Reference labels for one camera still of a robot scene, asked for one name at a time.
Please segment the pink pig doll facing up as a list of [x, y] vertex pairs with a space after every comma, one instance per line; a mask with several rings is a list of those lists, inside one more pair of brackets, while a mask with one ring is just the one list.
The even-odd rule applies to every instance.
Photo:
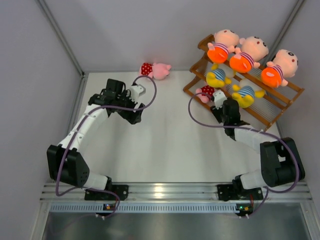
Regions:
[[215, 89], [209, 85], [203, 86], [202, 88], [197, 88], [195, 93], [198, 94], [197, 97], [203, 102], [208, 103], [211, 101], [213, 94], [215, 93]]

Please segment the yellow doll blue striped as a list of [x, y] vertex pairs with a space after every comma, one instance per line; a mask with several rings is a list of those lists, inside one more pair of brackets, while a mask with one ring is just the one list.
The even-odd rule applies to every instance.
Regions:
[[236, 71], [224, 63], [214, 63], [210, 71], [206, 74], [206, 82], [210, 87], [223, 88], [225, 85], [232, 83], [235, 75]]
[[256, 85], [247, 78], [243, 78], [239, 81], [239, 84], [232, 86], [233, 93], [231, 97], [238, 102], [240, 108], [248, 108], [254, 102], [255, 99], [263, 98], [266, 91], [260, 86]]

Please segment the yellow doll blue striped front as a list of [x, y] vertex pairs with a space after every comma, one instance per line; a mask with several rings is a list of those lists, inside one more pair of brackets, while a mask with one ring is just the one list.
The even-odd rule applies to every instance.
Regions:
[[235, 75], [236, 71], [224, 63], [214, 63], [210, 71], [206, 74], [206, 82], [210, 87], [223, 88], [225, 85], [232, 83]]

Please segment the pink pig doll back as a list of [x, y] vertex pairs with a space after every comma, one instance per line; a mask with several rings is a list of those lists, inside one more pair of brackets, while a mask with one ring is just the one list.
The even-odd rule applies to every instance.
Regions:
[[163, 80], [169, 74], [172, 66], [164, 63], [147, 63], [144, 62], [139, 68], [140, 76], [149, 76], [155, 80]]

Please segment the large boy doll orange shorts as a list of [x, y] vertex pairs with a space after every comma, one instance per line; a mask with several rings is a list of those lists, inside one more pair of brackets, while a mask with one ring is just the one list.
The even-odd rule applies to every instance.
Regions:
[[230, 29], [223, 29], [214, 34], [214, 43], [207, 43], [208, 58], [216, 63], [223, 64], [230, 53], [235, 52], [235, 47], [240, 41], [240, 37]]

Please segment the boy doll orange shorts front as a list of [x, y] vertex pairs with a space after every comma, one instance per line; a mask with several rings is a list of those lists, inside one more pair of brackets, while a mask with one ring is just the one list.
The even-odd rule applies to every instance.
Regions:
[[263, 84], [270, 88], [285, 87], [288, 78], [292, 78], [298, 69], [298, 57], [289, 50], [280, 49], [272, 61], [266, 63], [266, 68], [261, 72]]

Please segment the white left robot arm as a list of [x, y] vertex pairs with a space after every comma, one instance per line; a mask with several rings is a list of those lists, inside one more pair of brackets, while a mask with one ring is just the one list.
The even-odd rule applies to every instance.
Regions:
[[106, 87], [90, 97], [82, 117], [68, 135], [57, 145], [48, 147], [50, 178], [57, 184], [88, 189], [102, 200], [115, 195], [112, 179], [90, 170], [82, 152], [112, 113], [118, 113], [132, 125], [141, 122], [145, 105], [138, 103], [138, 99], [145, 92], [145, 87], [135, 82], [126, 88], [124, 82], [109, 78]]

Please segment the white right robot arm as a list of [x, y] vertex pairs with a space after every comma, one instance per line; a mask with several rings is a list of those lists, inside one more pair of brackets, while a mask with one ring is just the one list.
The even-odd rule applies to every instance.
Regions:
[[241, 119], [239, 104], [234, 99], [227, 98], [221, 106], [212, 106], [210, 110], [223, 124], [228, 137], [249, 146], [260, 157], [259, 169], [237, 175], [230, 184], [217, 185], [220, 201], [262, 200], [264, 187], [274, 188], [305, 178], [305, 169], [292, 138], [276, 138], [255, 130]]

